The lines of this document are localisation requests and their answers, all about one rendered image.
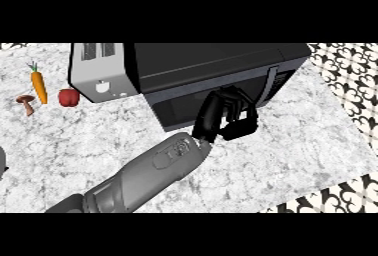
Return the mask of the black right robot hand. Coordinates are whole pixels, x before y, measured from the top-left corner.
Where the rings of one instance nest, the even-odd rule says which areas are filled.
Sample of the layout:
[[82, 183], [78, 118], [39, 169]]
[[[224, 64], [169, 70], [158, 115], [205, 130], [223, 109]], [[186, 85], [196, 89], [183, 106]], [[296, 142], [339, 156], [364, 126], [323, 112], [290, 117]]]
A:
[[212, 90], [203, 100], [196, 116], [192, 137], [214, 142], [252, 134], [258, 127], [255, 102], [234, 86]]

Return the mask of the dark grey microwave door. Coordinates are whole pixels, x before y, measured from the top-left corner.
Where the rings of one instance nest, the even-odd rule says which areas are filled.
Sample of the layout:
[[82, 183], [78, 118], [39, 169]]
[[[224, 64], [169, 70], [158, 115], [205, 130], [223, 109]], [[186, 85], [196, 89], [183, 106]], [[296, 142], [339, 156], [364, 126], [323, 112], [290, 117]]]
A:
[[255, 101], [255, 106], [264, 106], [277, 70], [277, 66], [249, 69], [144, 94], [164, 131], [172, 131], [195, 123], [203, 99], [220, 87], [240, 88]]

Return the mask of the black microwave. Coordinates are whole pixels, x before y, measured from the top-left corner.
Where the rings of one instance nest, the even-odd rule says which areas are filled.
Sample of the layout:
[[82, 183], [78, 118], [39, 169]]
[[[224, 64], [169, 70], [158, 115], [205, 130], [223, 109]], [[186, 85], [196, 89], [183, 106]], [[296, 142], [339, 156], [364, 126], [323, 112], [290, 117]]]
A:
[[249, 69], [277, 66], [265, 104], [310, 57], [304, 43], [127, 43], [138, 93], [147, 94]]

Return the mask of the silver toaster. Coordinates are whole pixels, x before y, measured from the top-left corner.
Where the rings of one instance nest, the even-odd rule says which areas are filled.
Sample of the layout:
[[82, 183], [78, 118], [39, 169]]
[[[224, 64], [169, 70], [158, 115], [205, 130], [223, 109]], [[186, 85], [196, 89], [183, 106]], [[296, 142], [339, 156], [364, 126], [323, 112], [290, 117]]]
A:
[[91, 103], [137, 95], [133, 47], [124, 43], [72, 43], [68, 83]]

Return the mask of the red bell pepper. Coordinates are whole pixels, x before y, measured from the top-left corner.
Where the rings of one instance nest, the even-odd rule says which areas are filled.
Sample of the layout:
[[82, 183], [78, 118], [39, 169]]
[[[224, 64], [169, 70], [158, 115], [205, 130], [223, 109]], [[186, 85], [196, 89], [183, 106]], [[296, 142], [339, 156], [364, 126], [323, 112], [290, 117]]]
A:
[[63, 107], [75, 107], [79, 102], [79, 93], [75, 89], [62, 89], [59, 91], [57, 99]]

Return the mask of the orange carrot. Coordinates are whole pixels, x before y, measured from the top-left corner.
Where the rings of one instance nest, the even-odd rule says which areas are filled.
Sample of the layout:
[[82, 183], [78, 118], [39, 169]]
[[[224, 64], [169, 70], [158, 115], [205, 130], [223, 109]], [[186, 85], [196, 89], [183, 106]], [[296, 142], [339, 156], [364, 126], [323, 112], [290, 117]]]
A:
[[44, 79], [42, 79], [42, 75], [38, 72], [38, 67], [37, 67], [37, 63], [32, 62], [31, 64], [28, 64], [28, 67], [31, 68], [31, 83], [32, 83], [32, 87], [39, 99], [39, 102], [42, 104], [47, 103], [47, 91], [45, 91], [45, 86], [44, 86]]

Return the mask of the brown mushroom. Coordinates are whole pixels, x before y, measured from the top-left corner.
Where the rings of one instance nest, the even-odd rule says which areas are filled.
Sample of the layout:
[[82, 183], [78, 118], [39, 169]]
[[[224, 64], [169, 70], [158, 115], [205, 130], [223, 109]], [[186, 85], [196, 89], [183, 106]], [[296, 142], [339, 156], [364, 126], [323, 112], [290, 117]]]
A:
[[26, 115], [31, 116], [34, 114], [34, 108], [29, 105], [29, 102], [35, 99], [31, 95], [20, 95], [16, 97], [16, 102], [23, 104]]

